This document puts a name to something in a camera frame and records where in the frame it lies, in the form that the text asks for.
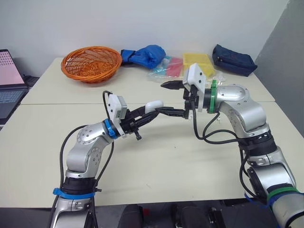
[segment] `green cable tie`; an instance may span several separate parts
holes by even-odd
[[[286,192],[286,191],[295,191],[295,192],[299,192],[296,188],[294,187],[283,187],[283,188],[279,188],[276,190],[273,190],[269,193],[269,195],[267,196],[267,202],[270,200],[271,197],[273,197],[274,195],[277,195],[279,193],[282,192]]]
[[[210,107],[209,107],[209,110],[208,110],[208,113],[210,113],[210,114],[214,113],[214,103],[215,103],[216,90],[217,90],[217,81],[212,80]]]

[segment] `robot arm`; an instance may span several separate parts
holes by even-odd
[[[247,162],[250,166],[247,173],[256,197],[272,208],[280,227],[303,227],[304,195],[296,189],[293,174],[275,144],[264,109],[241,85],[217,86],[214,83],[211,89],[205,89],[205,80],[202,70],[193,64],[183,82],[167,82],[162,87],[184,88],[187,113],[193,107],[191,104],[195,104],[199,112],[203,107],[208,113],[224,113],[234,129],[240,150],[245,152],[243,164]]]
[[[163,106],[161,101],[147,103],[130,111],[121,96],[109,95],[107,110],[110,119],[82,128],[75,146],[68,153],[66,178],[61,188],[55,188],[56,209],[51,215],[52,228],[91,228],[93,224],[93,196],[95,179],[103,149],[118,137],[135,133],[139,140],[139,127],[153,120]]]

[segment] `laptop screen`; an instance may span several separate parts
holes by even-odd
[[[24,84],[10,53],[7,50],[0,51],[0,86]]]

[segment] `black cable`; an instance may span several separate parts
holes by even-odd
[[[93,189],[92,189],[93,192],[96,191],[95,188],[97,187],[98,182],[99,182],[101,176],[103,175],[103,173],[104,173],[106,167],[107,167],[108,164],[109,164],[109,161],[110,161],[110,159],[111,159],[111,157],[112,157],[112,155],[113,155],[113,151],[114,151],[114,142],[112,142],[112,147],[111,147],[111,151],[110,151],[109,157],[108,157],[108,159],[106,160],[106,162],[105,162],[105,164],[104,164],[104,167],[103,167],[103,169],[100,171],[100,173],[99,173],[97,179],[95,180],[95,183],[94,183]],[[95,228],[98,228],[97,217],[96,217],[96,212],[95,212],[95,200],[94,200],[94,196],[91,197],[91,208],[92,208],[92,215],[93,215],[94,226],[95,226]]]
[[[245,169],[245,163],[247,162],[247,159],[249,157],[249,153],[245,153],[245,154],[246,154],[245,158],[243,159],[241,166],[239,168],[239,180],[241,181],[241,184],[242,184],[243,188],[245,189],[245,191],[248,192],[252,197],[259,200],[259,197],[247,188],[247,186],[245,185],[244,180],[243,180],[243,170]]]
[[[242,163],[243,160],[244,160],[243,150],[239,149],[239,153],[240,153],[240,156],[241,156],[241,163]],[[248,176],[248,173],[246,172],[245,167],[243,167],[243,173],[245,173],[245,175]]]
[[[64,173],[63,173],[63,150],[64,150],[64,148],[65,148],[65,146],[66,146],[66,143],[67,143],[67,141],[68,141],[68,139],[71,137],[71,135],[75,132],[75,131],[77,131],[77,130],[79,130],[79,129],[81,129],[81,128],[84,128],[85,126],[87,126],[87,125],[82,125],[82,126],[79,126],[79,127],[77,127],[77,128],[75,128],[74,130],[72,130],[67,136],[66,136],[66,138],[64,139],[64,141],[63,141],[63,143],[62,143],[62,145],[61,145],[61,149],[60,149],[60,154],[59,154],[59,165],[60,165],[60,190],[62,190],[62,186],[63,186],[63,179],[64,179]]]
[[[108,109],[107,109],[107,106],[106,106],[106,102],[105,102],[105,94],[108,94],[108,96],[110,94],[112,94],[110,91],[107,91],[107,90],[104,90],[103,91],[103,101],[104,101],[104,108],[105,108],[105,112],[106,112],[106,116],[108,117],[108,119],[110,120],[110,115],[109,115],[109,112],[108,112]]]
[[[197,129],[195,103],[194,103],[194,101],[191,101],[190,104],[191,104],[191,109],[193,111],[193,128],[194,128],[194,133],[195,133],[195,136],[198,139],[205,140],[207,143],[211,143],[211,144],[225,144],[225,143],[239,142],[240,141],[239,139],[231,139],[231,140],[219,141],[219,142],[213,142],[213,141],[207,140],[208,137],[212,136],[215,133],[219,133],[219,132],[230,133],[233,136],[237,137],[237,135],[233,131],[230,131],[230,130],[216,130],[216,131],[213,131],[213,132],[209,133],[208,135],[206,135],[206,131],[209,128],[209,126],[219,117],[219,115],[220,115],[219,112],[216,112],[217,115],[206,125],[206,127],[204,128],[204,131],[203,131],[203,136],[202,137],[199,136],[198,129]]]
[[[91,208],[92,208],[92,215],[93,215],[94,227],[95,227],[95,228],[98,228],[98,222],[97,222],[97,217],[96,217],[95,199],[94,199],[94,196],[91,197]]]
[[[59,196],[56,195],[56,197],[54,199],[54,202],[53,202],[53,205],[52,205],[52,209],[51,209],[50,215],[48,217],[47,228],[51,228],[52,219],[53,219],[53,215],[55,213],[55,209],[56,209],[56,204],[57,204],[58,198],[59,198]]]
[[[61,145],[61,148],[60,148],[60,153],[59,153],[59,166],[60,166],[60,190],[62,190],[62,186],[63,186],[63,180],[64,180],[64,172],[63,172],[63,150],[65,148],[65,145],[68,141],[68,139],[71,137],[71,135],[76,132],[77,130],[81,129],[81,128],[84,128],[86,125],[82,125],[82,126],[79,126],[77,128],[75,128],[74,130],[72,130],[67,136],[66,138],[64,139],[62,145]],[[49,215],[49,218],[48,218],[48,223],[47,223],[47,227],[50,228],[51,225],[52,225],[52,219],[53,219],[53,215],[54,215],[54,212],[55,212],[55,209],[56,209],[56,204],[57,204],[57,201],[58,201],[58,198],[59,196],[56,195],[55,199],[54,199],[54,202],[53,202],[53,205],[52,205],[52,209],[51,209],[51,213]]]
[[[95,191],[95,188],[97,187],[98,182],[99,182],[101,176],[103,175],[103,173],[104,173],[106,167],[108,166],[109,161],[110,161],[110,159],[111,159],[111,157],[112,157],[112,155],[113,155],[113,151],[114,151],[114,142],[112,142],[112,146],[111,146],[111,151],[110,151],[109,157],[108,157],[108,159],[106,160],[103,169],[100,171],[100,173],[99,173],[99,175],[98,175],[98,177],[97,177],[97,179],[96,179],[96,181],[95,181],[95,184],[94,184],[94,186],[93,186],[93,191]]]

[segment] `white table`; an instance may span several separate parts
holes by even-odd
[[[304,191],[304,139],[276,103],[261,104],[297,188]],[[21,105],[0,131],[0,207],[51,207],[52,190],[59,185],[58,154],[63,139],[75,127],[105,117],[101,104]],[[200,128],[212,117],[206,112],[200,114]],[[231,129],[224,115],[220,123],[215,122],[210,128],[215,129]],[[140,141],[134,135],[115,141],[114,155],[99,184],[103,192],[96,194],[96,205],[244,197],[238,179],[240,158],[236,143],[211,145],[199,141],[191,121],[163,115],[139,132]],[[75,137],[68,142],[65,155]],[[227,137],[220,134],[213,139]],[[103,153],[100,167],[109,150],[110,146]]]
[[[113,91],[122,95],[127,103],[147,103],[163,100],[165,103],[182,103],[183,90],[168,90],[160,83],[148,80],[149,71],[141,67],[120,67],[108,81],[87,84],[66,77],[60,68],[62,58],[56,58],[21,104],[102,104],[102,92]],[[251,74],[242,77],[223,74],[225,85],[240,84],[248,88],[253,100],[275,101],[258,78]]]

